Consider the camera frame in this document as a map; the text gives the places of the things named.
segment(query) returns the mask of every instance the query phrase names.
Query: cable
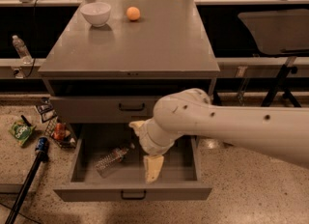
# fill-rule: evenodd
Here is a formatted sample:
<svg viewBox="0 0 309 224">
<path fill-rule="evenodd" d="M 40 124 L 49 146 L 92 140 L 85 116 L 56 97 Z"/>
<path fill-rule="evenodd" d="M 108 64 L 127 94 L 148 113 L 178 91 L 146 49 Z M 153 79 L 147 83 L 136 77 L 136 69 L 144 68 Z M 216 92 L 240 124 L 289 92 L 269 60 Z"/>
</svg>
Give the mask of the cable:
<svg viewBox="0 0 309 224">
<path fill-rule="evenodd" d="M 39 0 L 36 0 L 35 1 L 35 5 L 33 6 L 33 22 L 34 22 L 34 26 L 35 26 L 35 33 L 36 33 L 36 40 L 35 40 L 35 52 L 37 52 L 37 50 L 38 50 L 38 38 L 39 38 L 39 35 L 38 35 L 38 26 L 37 26 L 37 22 L 36 22 L 36 7 L 37 7 L 37 3 L 38 3 L 38 1 Z M 34 68 L 34 66 L 35 66 L 35 64 L 36 64 L 36 59 L 37 58 L 34 58 L 33 59 L 33 63 L 32 63 L 32 66 L 31 66 L 31 68 L 30 68 L 30 71 L 29 71 L 29 73 L 25 76 L 25 78 L 28 78 L 30 75 L 31 75 L 31 73 L 32 73 L 32 71 L 33 71 L 33 68 Z"/>
<path fill-rule="evenodd" d="M 0 205 L 3 206 L 3 207 L 5 207 L 5 208 L 7 208 L 7 209 L 9 209 L 9 210 L 11 210 L 11 208 L 10 208 L 9 206 L 6 206 L 5 204 L 0 203 Z M 34 219 L 31 219 L 31 218 L 25 216 L 24 214 L 22 214 L 22 213 L 20 213 L 20 212 L 19 212 L 18 214 L 21 215 L 22 217 L 26 218 L 27 220 L 30 220 L 30 221 L 34 222 L 34 223 L 42 224 L 41 222 L 36 221 L 36 220 L 34 220 Z"/>
</svg>

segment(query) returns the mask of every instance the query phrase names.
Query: object in drawer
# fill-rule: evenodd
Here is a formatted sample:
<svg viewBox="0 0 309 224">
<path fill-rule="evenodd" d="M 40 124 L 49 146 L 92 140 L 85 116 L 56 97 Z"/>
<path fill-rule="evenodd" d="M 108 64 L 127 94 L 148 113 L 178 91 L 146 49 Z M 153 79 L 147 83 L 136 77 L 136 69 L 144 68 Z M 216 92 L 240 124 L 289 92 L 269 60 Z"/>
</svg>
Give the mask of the object in drawer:
<svg viewBox="0 0 309 224">
<path fill-rule="evenodd" d="M 146 183 L 155 182 L 159 176 L 164 162 L 163 155 L 145 155 L 145 180 Z"/>
<path fill-rule="evenodd" d="M 125 159 L 125 155 L 129 149 L 134 149 L 134 145 L 131 143 L 129 146 L 122 146 L 112 150 L 110 154 L 101 158 L 95 165 L 98 173 L 104 177 L 104 172 L 108 167 L 111 167 L 115 163 L 122 162 Z"/>
<path fill-rule="evenodd" d="M 31 126 L 29 122 L 25 122 L 24 119 L 14 122 L 9 133 L 18 141 L 20 147 L 22 147 L 28 138 L 31 136 L 36 126 Z"/>
</svg>

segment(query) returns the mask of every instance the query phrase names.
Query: drawer handle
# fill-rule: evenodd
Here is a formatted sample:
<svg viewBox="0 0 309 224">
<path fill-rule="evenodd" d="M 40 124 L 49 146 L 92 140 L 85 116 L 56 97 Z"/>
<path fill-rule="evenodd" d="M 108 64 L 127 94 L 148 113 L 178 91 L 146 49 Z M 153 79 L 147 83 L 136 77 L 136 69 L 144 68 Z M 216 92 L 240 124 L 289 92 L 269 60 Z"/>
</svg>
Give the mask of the drawer handle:
<svg viewBox="0 0 309 224">
<path fill-rule="evenodd" d="M 122 190 L 121 194 L 122 194 L 123 200 L 144 200 L 145 197 L 146 197 L 146 190 L 143 191 L 143 195 L 141 197 L 125 197 L 125 193 L 124 193 L 123 190 Z"/>
<path fill-rule="evenodd" d="M 118 106 L 119 110 L 123 111 L 123 112 L 139 112 L 139 111 L 143 111 L 145 109 L 145 104 L 142 103 L 140 105 L 123 105 L 123 104 L 119 104 Z"/>
</svg>

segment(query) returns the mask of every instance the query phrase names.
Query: white bowl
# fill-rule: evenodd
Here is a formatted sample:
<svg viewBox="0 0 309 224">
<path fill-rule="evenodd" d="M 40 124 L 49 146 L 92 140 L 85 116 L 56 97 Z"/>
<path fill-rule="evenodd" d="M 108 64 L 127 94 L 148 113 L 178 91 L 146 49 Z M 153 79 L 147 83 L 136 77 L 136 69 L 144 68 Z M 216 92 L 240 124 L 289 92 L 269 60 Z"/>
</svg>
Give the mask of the white bowl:
<svg viewBox="0 0 309 224">
<path fill-rule="evenodd" d="M 111 7 L 109 4 L 96 2 L 85 4 L 80 8 L 84 18 L 94 27 L 105 25 L 110 16 Z"/>
</svg>

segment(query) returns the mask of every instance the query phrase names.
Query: gray cabinet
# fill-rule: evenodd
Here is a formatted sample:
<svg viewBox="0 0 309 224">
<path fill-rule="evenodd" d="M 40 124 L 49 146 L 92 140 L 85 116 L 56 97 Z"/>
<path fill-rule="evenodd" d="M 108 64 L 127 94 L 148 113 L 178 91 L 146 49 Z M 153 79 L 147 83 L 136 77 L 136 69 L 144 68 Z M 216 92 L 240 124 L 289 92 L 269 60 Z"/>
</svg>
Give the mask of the gray cabinet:
<svg viewBox="0 0 309 224">
<path fill-rule="evenodd" d="M 194 137 L 165 155 L 159 179 L 145 183 L 143 150 L 128 123 L 147 120 L 162 96 L 188 88 L 211 93 L 219 73 L 193 0 L 104 0 L 112 6 L 102 28 L 77 10 L 40 68 L 51 102 L 77 140 L 70 179 L 55 192 L 64 201 L 203 200 Z M 130 22 L 129 6 L 142 18 Z M 96 161 L 123 142 L 135 149 L 102 177 Z"/>
</svg>

